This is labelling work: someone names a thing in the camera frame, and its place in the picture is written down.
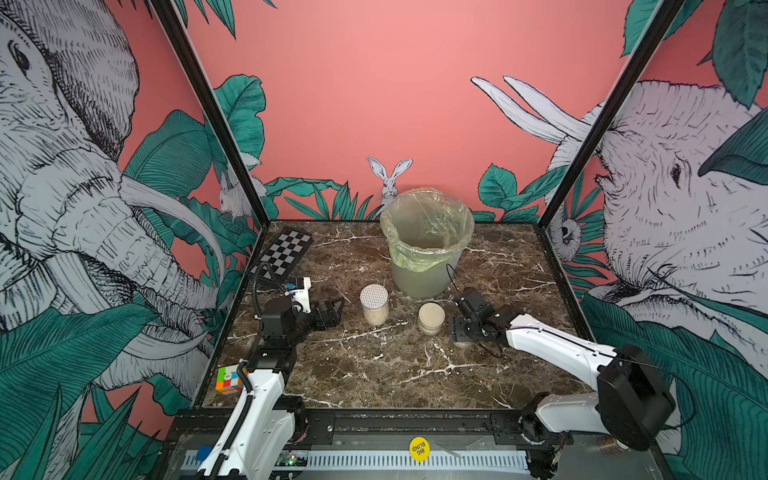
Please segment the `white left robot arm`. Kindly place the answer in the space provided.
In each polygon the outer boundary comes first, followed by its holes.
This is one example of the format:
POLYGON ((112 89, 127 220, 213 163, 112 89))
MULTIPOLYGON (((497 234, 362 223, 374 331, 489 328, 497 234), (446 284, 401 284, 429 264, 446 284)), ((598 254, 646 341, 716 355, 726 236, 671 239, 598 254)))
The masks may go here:
POLYGON ((304 401, 286 396, 284 389, 298 345, 314 331, 336 327, 344 305, 338 298, 304 311, 298 301, 283 296, 261 308, 261 339, 236 369, 240 397, 196 479, 268 479, 284 448, 307 435, 304 401))

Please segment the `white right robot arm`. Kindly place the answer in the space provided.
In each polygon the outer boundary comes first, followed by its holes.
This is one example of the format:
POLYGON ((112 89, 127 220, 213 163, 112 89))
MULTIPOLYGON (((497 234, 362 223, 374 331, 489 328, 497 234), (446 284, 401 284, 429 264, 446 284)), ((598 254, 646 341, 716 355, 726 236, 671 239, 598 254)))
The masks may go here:
POLYGON ((539 359, 591 388, 574 395, 545 394, 519 423, 529 443, 542 435, 572 432, 607 434, 620 445, 645 451, 677 409, 661 370, 634 345, 615 348, 571 335, 510 306, 494 308, 474 288, 454 297, 460 315, 452 338, 489 341, 539 359))

